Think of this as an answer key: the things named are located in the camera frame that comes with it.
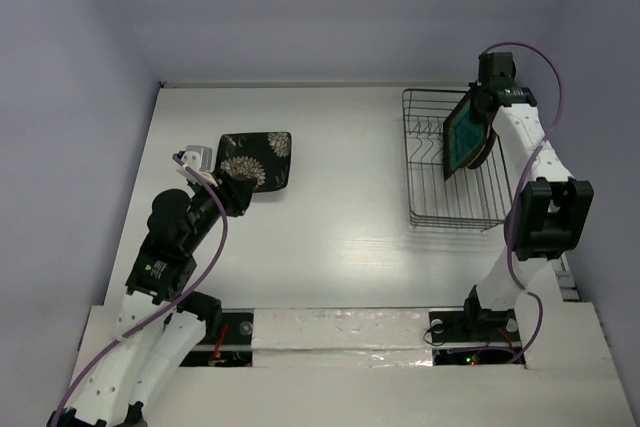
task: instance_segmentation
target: white panel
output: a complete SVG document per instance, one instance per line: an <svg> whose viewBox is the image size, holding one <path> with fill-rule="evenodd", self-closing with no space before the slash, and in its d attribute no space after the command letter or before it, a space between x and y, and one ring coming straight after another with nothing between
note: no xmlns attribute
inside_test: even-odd
<svg viewBox="0 0 640 427"><path fill-rule="evenodd" d="M102 347L113 311L92 310L79 365ZM551 345L546 339L546 348ZM147 420L173 427L220 424L633 427L611 364L527 370L519 366L181 368Z"/></svg>
<svg viewBox="0 0 640 427"><path fill-rule="evenodd" d="M530 338L536 318L519 315L524 302L533 301L520 299L516 304L516 316L522 335ZM548 344L553 344L553 350L540 348ZM586 302L545 305L540 335L527 351L526 357L527 366L535 370L575 369L585 365L613 368L593 304Z"/></svg>
<svg viewBox="0 0 640 427"><path fill-rule="evenodd" d="M261 350L253 353L253 367L378 369L431 367L430 349L422 350Z"/></svg>
<svg viewBox="0 0 640 427"><path fill-rule="evenodd" d="M258 309L254 349L422 349L426 309Z"/></svg>

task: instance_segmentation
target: black bracket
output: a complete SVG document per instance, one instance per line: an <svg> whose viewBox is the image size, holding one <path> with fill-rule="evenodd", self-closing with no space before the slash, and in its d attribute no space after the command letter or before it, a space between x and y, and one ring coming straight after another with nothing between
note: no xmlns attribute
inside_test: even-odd
<svg viewBox="0 0 640 427"><path fill-rule="evenodd" d="M148 427L147 421L142 417L142 402L136 402L133 405L129 405L127 411L127 417L122 424L116 425L116 427Z"/></svg>
<svg viewBox="0 0 640 427"><path fill-rule="evenodd" d="M516 84L516 64L511 52L484 53L479 57L478 81L469 84L471 90L470 117L476 123L491 125L502 106L513 104L538 105L527 87Z"/></svg>
<svg viewBox="0 0 640 427"><path fill-rule="evenodd" d="M497 312L483 309L478 301L476 288L471 289L464 301L463 310L429 312L431 339L434 345L444 343L488 342L491 336L497 340L498 329L507 330L509 321L515 320L513 310ZM511 340L520 340L518 331L509 332Z"/></svg>
<svg viewBox="0 0 640 427"><path fill-rule="evenodd" d="M193 292L178 304L178 312L190 312L206 323L206 337L218 338L222 329L222 302L215 297Z"/></svg>
<svg viewBox="0 0 640 427"><path fill-rule="evenodd" d="M557 259L575 249L593 200L588 181L529 182L520 196L513 250L518 260ZM509 220L505 222L505 239Z"/></svg>
<svg viewBox="0 0 640 427"><path fill-rule="evenodd" d="M53 416L55 414L56 413L54 411L49 417L47 427L51 427L53 424ZM57 427L107 427L107 423L104 420L98 420L95 424L88 424L80 419L76 419L75 409L69 409L60 416Z"/></svg>

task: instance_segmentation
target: floral pattern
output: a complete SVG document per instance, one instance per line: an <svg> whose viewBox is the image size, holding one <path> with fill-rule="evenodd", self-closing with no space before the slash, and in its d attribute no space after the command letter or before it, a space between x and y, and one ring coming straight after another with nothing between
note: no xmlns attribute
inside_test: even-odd
<svg viewBox="0 0 640 427"><path fill-rule="evenodd" d="M289 167L276 175L276 187L284 189L289 182Z"/></svg>
<svg viewBox="0 0 640 427"><path fill-rule="evenodd" d="M269 146L278 157L291 155L291 135L288 132L269 132Z"/></svg>
<svg viewBox="0 0 640 427"><path fill-rule="evenodd" d="M243 142L246 142L247 136L242 134L229 135L225 134L222 136L221 145L224 143L226 145L226 154L227 157L233 157L233 151L238 147L243 147Z"/></svg>
<svg viewBox="0 0 640 427"><path fill-rule="evenodd" d="M258 187L264 184L266 179L262 164L253 157L231 157L224 160L220 167L234 179L254 178L258 181Z"/></svg>

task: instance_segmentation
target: screw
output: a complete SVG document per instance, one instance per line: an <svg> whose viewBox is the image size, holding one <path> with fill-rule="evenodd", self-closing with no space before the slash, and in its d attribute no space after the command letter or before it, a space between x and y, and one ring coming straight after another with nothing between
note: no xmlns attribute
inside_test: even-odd
<svg viewBox="0 0 640 427"><path fill-rule="evenodd" d="M433 319L431 321L431 328L433 329L432 332L434 334L441 334L442 332L444 332L444 327L437 328L438 325L442 325L442 324L443 322L441 319Z"/></svg>
<svg viewBox="0 0 640 427"><path fill-rule="evenodd" d="M518 331L518 322L516 322L516 319L509 319L507 321L507 332L517 332Z"/></svg>
<svg viewBox="0 0 640 427"><path fill-rule="evenodd" d="M251 335L253 333L253 324L247 320L240 324L240 335Z"/></svg>

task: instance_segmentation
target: white enclosure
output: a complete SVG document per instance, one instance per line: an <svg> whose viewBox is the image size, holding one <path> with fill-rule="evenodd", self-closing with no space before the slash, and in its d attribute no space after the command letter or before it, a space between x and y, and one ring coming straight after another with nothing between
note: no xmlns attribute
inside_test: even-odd
<svg viewBox="0 0 640 427"><path fill-rule="evenodd" d="M554 146L572 173L595 189L581 243L568 258L583 300L595 305L640 418L640 274L633 260L640 176L627 160L639 145L634 86L640 75L640 0L0 0L0 9L3 425L45 425L70 378L90 306L104 302L108 309L119 301L118 286L144 235L145 209L157 192L179 182L161 172L173 169L170 160L161 160L174 149L163 142L167 135L182 143L193 135L189 142L216 147L222 133L284 130L289 117L305 139L297 143L294 132L292 188L281 199L290 202L282 207L286 235L276 236L278 245L263 243L273 275L237 265L243 276L252 275L248 285L238 285L233 270L216 273L215 293L225 305L459 305L483 275L482 269L465 269L468 244L461 249L440 238L434 247L432 239L407 242L404 236L409 227L399 93L401 85L424 82L464 85L475 77L479 52L503 40L542 48L563 74L567 113ZM521 81L532 88L548 121L557 102L554 80L538 59L515 55ZM385 87L363 89L362 95L354 89L346 97L318 89L305 102L292 92L298 89L260 97L258 90L204 88L269 82L283 87L291 81ZM160 89L163 82L200 84L187 91ZM386 110L392 98L396 110ZM351 107L340 108L340 102ZM202 118L210 129L198 124ZM322 150L323 134L313 127L329 130L332 122L338 144ZM296 157L298 145L303 150ZM313 181L334 172L331 162L338 171L348 169L340 151L354 145L378 153L355 169L362 177L354 191L318 188ZM328 163L319 161L320 152ZM353 157L363 163L367 155L362 150ZM314 162L295 165L302 159ZM391 171L375 179L377 166ZM367 189L369 177L373 185ZM339 197L345 193L352 199ZM305 212L305 196L321 195ZM374 196L383 203L377 211ZM255 245L262 245L258 230L268 226L267 219L278 222L278 205L254 205L255 223L245 233ZM307 231L300 216L309 213L316 223ZM234 220L231 235L241 235L249 222ZM472 246L476 260L499 251L500 239L490 240ZM229 242L232 265L232 249L241 244L238 237ZM204 246L200 264L212 249ZM286 252L280 266L274 262L279 249ZM314 270L300 276L295 266L307 252ZM434 270L419 268L423 254ZM345 266L359 270L345 273ZM93 335L89 342L101 340ZM268 375L256 385L270 382ZM327 381L318 375L320 384ZM415 383L414 375L401 376ZM597 393L600 387L591 388ZM367 395L378 394L372 385ZM363 395L359 402L365 400ZM418 399L411 403L418 405Z"/></svg>

